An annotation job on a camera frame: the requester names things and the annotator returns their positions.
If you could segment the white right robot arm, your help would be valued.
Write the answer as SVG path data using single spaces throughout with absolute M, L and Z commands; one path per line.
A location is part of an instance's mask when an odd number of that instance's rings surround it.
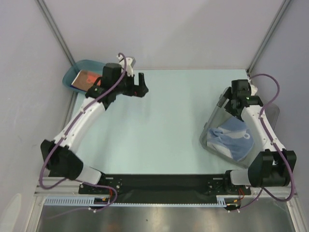
M 249 81 L 233 80 L 226 97 L 228 102 L 225 110 L 246 124 L 254 148 L 247 169 L 229 171 L 230 177 L 222 182 L 224 192 L 234 194 L 240 185 L 255 188 L 289 185 L 292 182 L 296 154 L 287 150 L 278 140 L 260 97 L 252 95 Z

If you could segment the orange towel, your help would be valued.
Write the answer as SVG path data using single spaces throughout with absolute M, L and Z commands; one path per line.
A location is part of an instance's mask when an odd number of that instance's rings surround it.
M 96 72 L 80 70 L 70 86 L 74 89 L 87 92 L 99 77 L 101 75 Z

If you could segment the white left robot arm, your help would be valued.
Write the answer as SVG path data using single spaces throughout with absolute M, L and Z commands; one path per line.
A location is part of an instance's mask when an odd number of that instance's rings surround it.
M 118 95 L 142 98 L 148 93 L 144 74 L 138 74 L 138 84 L 134 77 L 132 66 L 127 63 L 107 63 L 103 67 L 102 76 L 88 89 L 75 116 L 53 140 L 41 143 L 43 171 L 48 169 L 64 180 L 86 183 L 95 193 L 106 189 L 103 173 L 84 164 L 77 151 L 86 132 Z

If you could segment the light blue towel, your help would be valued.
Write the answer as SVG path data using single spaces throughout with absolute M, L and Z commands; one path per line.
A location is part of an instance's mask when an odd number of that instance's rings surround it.
M 207 132 L 207 147 L 234 161 L 242 161 L 254 146 L 251 131 L 245 122 L 231 117 L 217 128 Z

